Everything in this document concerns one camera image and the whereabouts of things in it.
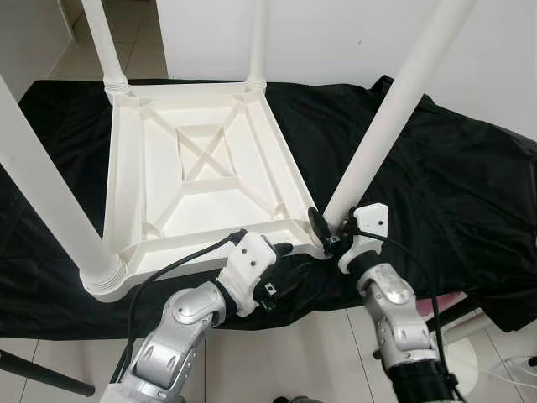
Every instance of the black cloth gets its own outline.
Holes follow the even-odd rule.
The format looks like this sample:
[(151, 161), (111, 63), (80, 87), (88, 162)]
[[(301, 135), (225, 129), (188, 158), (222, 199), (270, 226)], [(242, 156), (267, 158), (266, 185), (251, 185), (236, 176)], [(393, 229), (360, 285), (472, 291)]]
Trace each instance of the black cloth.
[[(270, 107), (320, 211), (390, 84), (385, 76), (370, 90), (268, 85)], [(20, 107), (101, 233), (112, 120), (102, 83), (36, 81)], [(388, 235), (419, 255), (438, 279), (441, 294), (464, 290), (503, 330), (515, 330), (537, 317), (536, 172), (535, 142), (423, 97), (361, 204), (389, 206)], [(0, 189), (0, 336), (124, 338), (133, 293), (110, 304), (94, 300), (82, 288), (78, 269), (3, 170)], [(387, 244), (383, 255), (418, 296), (429, 295), (424, 276), (408, 256)], [(224, 327), (277, 327), (310, 311), (362, 304), (335, 260), (297, 255), (283, 259), (278, 270), (285, 273), (289, 292), (276, 310), (257, 309)], [(173, 292), (215, 275), (153, 284), (139, 304), (140, 334), (159, 320), (159, 309)]]

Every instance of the black fabric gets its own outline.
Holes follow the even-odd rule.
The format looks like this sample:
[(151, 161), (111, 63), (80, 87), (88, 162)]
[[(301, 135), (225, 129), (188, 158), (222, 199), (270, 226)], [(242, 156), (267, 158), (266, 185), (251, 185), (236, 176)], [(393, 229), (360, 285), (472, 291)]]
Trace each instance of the black fabric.
[[(320, 211), (390, 84), (382, 77), (370, 90), (268, 85), (270, 107)], [(36, 81), (20, 107), (101, 232), (112, 116), (102, 83)], [(424, 97), (362, 204), (389, 206), (388, 235), (419, 255), (437, 276), (440, 293), (464, 290), (503, 330), (514, 330), (537, 317), (536, 171), (535, 142)], [(132, 292), (111, 304), (94, 300), (3, 170), (0, 189), (0, 336), (124, 338)], [(428, 296), (425, 279), (407, 256), (385, 245), (383, 257), (418, 296)], [(354, 283), (333, 260), (298, 255), (283, 259), (278, 270), (287, 292), (276, 310), (269, 315), (257, 309), (225, 327), (277, 327), (310, 311), (361, 305)], [(169, 295), (215, 275), (188, 275), (150, 287), (137, 315), (139, 323), (153, 316), (144, 332), (159, 320)]]

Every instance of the pink object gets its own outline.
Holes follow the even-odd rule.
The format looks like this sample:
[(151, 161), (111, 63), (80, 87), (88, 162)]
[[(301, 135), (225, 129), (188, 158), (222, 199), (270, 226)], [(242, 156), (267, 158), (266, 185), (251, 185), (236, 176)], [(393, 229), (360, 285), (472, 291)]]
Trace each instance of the pink object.
[[(443, 296), (438, 296), (438, 310), (440, 312), (446, 310), (447, 308), (455, 305), (458, 301), (463, 298), (461, 292), (452, 292), (450, 294), (444, 294)], [(433, 313), (433, 304), (430, 298), (425, 298), (423, 300), (417, 300), (416, 308), (422, 317), (430, 317)]]

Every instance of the robotic arm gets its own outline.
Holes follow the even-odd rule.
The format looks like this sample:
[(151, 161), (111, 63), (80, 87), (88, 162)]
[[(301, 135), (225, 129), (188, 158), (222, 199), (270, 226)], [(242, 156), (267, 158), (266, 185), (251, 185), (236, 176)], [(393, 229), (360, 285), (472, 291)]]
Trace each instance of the robotic arm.
[[(315, 232), (326, 250), (341, 243), (319, 225), (319, 216), (311, 214), (310, 220), (314, 229), (321, 228)], [(385, 236), (388, 208), (381, 204), (360, 207), (345, 228)], [(338, 266), (357, 282), (357, 291), (373, 319), (384, 370), (395, 394), (402, 403), (454, 401), (438, 351), (416, 311), (414, 291), (389, 263), (380, 259), (381, 248), (382, 241), (354, 235)], [(101, 402), (180, 401), (196, 348), (206, 330), (222, 324), (227, 317), (245, 317), (259, 304), (270, 310), (270, 299), (277, 293), (270, 282), (271, 269), (278, 257), (291, 249), (290, 244), (273, 246), (262, 235), (245, 233), (215, 281), (181, 290), (168, 299), (160, 324), (145, 338), (121, 383), (110, 384)]]

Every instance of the floor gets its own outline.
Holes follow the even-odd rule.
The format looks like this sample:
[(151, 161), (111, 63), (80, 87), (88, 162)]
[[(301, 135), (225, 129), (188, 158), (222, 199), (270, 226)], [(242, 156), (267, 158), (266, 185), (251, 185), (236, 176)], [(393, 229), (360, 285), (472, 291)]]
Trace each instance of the floor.
[[(111, 0), (105, 7), (127, 77), (165, 78), (154, 3)], [(84, 16), (73, 30), (77, 45), (50, 78), (101, 80)], [(470, 342), (482, 372), (467, 396), (469, 402), (537, 403), (537, 372), (524, 367), (524, 356), (537, 353), (537, 323), (510, 334), (490, 327), (473, 334)], [(97, 388), (95, 396), (84, 398), (0, 371), (2, 402), (99, 401), (123, 345), (123, 340), (0, 339), (0, 349)], [(184, 395), (188, 403), (269, 403), (279, 395), (309, 395), (326, 403), (395, 402), (388, 379), (373, 359), (375, 348), (373, 325), (362, 307), (312, 313), (292, 326), (262, 332), (214, 330), (201, 348)]]

